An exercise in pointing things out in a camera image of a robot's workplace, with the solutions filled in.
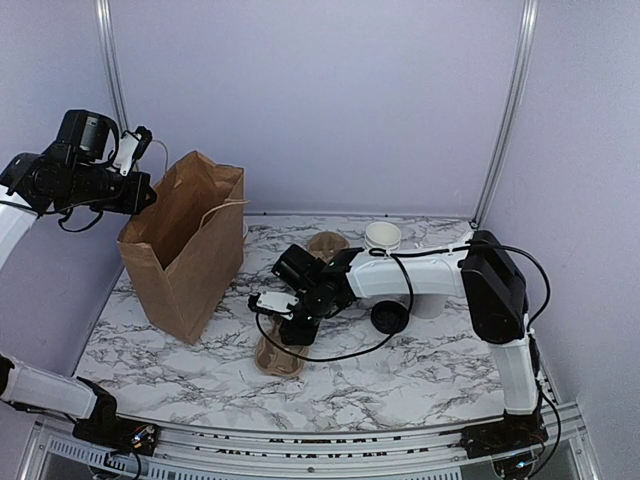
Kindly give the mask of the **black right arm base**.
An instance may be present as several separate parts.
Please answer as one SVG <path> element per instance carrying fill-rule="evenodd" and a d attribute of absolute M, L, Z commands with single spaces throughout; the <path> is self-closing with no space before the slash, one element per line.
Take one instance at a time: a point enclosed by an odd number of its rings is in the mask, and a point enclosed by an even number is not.
<path fill-rule="evenodd" d="M 541 402 L 538 402 L 531 414 L 515 415 L 504 411 L 497 421 L 464 427 L 460 445 L 468 458 L 474 459 L 542 445 L 548 438 Z"/>

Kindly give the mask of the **black plastic cup lid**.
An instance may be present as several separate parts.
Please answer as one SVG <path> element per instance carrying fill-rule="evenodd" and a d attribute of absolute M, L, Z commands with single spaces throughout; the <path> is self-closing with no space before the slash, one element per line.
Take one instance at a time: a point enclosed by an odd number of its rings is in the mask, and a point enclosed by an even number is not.
<path fill-rule="evenodd" d="M 383 300 L 371 309 L 371 323 L 374 328 L 385 334 L 395 335 L 402 332 L 409 323 L 409 311 L 400 302 Z"/>

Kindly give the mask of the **white paper cup stack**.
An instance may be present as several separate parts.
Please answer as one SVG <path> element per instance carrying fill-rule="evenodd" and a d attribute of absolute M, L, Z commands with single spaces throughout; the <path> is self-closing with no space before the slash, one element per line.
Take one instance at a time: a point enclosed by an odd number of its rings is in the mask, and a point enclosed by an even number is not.
<path fill-rule="evenodd" d="M 402 242 L 402 232 L 394 224 L 385 221 L 372 222 L 365 228 L 364 245 L 368 249 L 397 250 Z"/>

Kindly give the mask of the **brown paper bag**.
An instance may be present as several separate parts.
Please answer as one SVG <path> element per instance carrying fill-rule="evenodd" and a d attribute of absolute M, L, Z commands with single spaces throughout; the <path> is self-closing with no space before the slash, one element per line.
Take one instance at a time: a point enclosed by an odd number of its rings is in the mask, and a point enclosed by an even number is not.
<path fill-rule="evenodd" d="M 121 230 L 120 256 L 148 321 L 194 344 L 244 262 L 244 171 L 192 151 L 155 191 Z"/>

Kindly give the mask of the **left aluminium frame post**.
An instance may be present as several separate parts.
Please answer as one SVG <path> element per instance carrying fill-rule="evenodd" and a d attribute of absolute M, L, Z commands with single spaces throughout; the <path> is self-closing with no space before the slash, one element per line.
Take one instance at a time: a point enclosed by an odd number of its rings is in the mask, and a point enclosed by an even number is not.
<path fill-rule="evenodd" d="M 109 0 L 95 0 L 94 6 L 98 26 L 98 39 L 103 57 L 109 98 L 115 115 L 114 119 L 120 131 L 129 130 L 130 123 L 117 55 L 111 2 Z"/>

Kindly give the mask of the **aluminium frame post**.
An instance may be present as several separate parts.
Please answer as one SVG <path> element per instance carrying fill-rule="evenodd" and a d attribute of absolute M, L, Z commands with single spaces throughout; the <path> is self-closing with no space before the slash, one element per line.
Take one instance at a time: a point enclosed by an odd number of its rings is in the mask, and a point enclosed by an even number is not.
<path fill-rule="evenodd" d="M 476 228 L 482 226 L 488 216 L 498 187 L 500 175 L 506 162 L 512 130 L 515 125 L 529 73 L 539 7 L 540 2 L 538 0 L 526 0 L 523 2 L 513 68 L 505 105 L 488 170 L 472 218 L 472 223 Z"/>
<path fill-rule="evenodd" d="M 94 6 L 98 26 L 98 39 L 103 57 L 109 98 L 115 115 L 114 119 L 120 131 L 129 130 L 130 123 L 117 55 L 111 2 L 109 0 L 95 0 Z"/>

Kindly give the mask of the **white cylindrical utensil holder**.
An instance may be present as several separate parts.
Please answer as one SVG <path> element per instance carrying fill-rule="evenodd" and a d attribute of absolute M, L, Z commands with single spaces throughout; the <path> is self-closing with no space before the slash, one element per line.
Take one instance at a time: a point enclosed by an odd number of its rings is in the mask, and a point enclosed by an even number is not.
<path fill-rule="evenodd" d="M 421 319 L 433 319 L 442 314 L 448 297 L 439 294 L 424 294 L 414 297 L 411 314 Z"/>

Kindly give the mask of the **right aluminium frame post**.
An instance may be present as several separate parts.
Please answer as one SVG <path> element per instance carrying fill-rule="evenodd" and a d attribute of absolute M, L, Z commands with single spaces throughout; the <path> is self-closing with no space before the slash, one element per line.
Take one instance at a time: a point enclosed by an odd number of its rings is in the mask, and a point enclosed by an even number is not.
<path fill-rule="evenodd" d="M 500 175 L 506 162 L 512 130 L 515 125 L 529 73 L 539 7 L 540 2 L 538 0 L 526 0 L 523 2 L 513 68 L 505 105 L 488 170 L 472 218 L 472 223 L 476 228 L 482 226 L 488 216 L 498 187 Z"/>

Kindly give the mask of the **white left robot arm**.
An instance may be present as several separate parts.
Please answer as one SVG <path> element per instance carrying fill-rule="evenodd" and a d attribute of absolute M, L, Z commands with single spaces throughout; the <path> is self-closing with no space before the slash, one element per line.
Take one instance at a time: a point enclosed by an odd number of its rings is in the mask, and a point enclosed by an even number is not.
<path fill-rule="evenodd" d="M 153 141 L 144 126 L 119 130 L 111 118 L 82 109 L 67 111 L 53 142 L 41 153 L 15 156 L 1 173 L 1 258 L 7 260 L 34 223 L 57 216 L 60 226 L 86 207 L 98 218 L 107 212 L 138 215 L 157 194 L 151 177 L 135 166 Z M 98 406 L 104 394 L 78 378 L 1 357 L 1 400 L 86 420 L 106 445 L 125 438 L 126 423 Z"/>

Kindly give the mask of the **brown pulp cup carrier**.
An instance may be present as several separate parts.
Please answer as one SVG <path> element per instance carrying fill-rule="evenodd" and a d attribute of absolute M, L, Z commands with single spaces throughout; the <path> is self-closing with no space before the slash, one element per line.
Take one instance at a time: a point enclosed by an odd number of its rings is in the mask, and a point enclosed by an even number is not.
<path fill-rule="evenodd" d="M 269 316 L 270 326 L 266 327 L 266 321 L 261 321 L 267 336 L 280 344 L 286 350 L 300 356 L 306 357 L 309 353 L 308 346 L 286 346 L 280 337 L 279 327 L 283 319 L 277 315 Z M 272 345 L 264 336 L 261 336 L 255 349 L 254 363 L 256 367 L 265 375 L 278 376 L 283 378 L 295 378 L 302 372 L 305 361 L 295 356 L 284 353 Z"/>
<path fill-rule="evenodd" d="M 325 262 L 331 260 L 336 253 L 350 247 L 349 241 L 336 232 L 323 231 L 315 234 L 306 245 L 312 256 Z"/>

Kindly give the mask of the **aluminium front rail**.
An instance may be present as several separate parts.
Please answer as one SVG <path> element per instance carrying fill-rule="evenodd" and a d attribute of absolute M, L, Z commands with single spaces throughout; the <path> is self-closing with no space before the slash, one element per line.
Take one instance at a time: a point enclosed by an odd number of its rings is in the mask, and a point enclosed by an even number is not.
<path fill-rule="evenodd" d="M 495 452 L 479 444 L 494 417 L 423 428 L 267 432 L 162 422 L 148 456 L 77 439 L 63 417 L 36 421 L 21 479 L 599 479 L 574 404 L 545 406 L 545 441 Z"/>

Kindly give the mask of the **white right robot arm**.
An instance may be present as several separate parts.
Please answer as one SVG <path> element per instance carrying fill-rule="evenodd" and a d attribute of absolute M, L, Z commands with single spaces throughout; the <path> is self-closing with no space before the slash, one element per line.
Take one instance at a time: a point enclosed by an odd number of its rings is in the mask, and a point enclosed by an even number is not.
<path fill-rule="evenodd" d="M 346 248 L 328 262 L 292 245 L 272 268 L 291 293 L 264 293 L 262 300 L 284 318 L 285 344 L 310 345 L 322 320 L 360 299 L 406 295 L 409 312 L 420 297 L 465 299 L 472 328 L 498 368 L 509 414 L 497 423 L 495 438 L 515 448 L 533 433 L 531 414 L 539 404 L 532 346 L 537 317 L 529 311 L 525 277 L 511 258 L 516 251 L 486 230 L 435 249 Z"/>

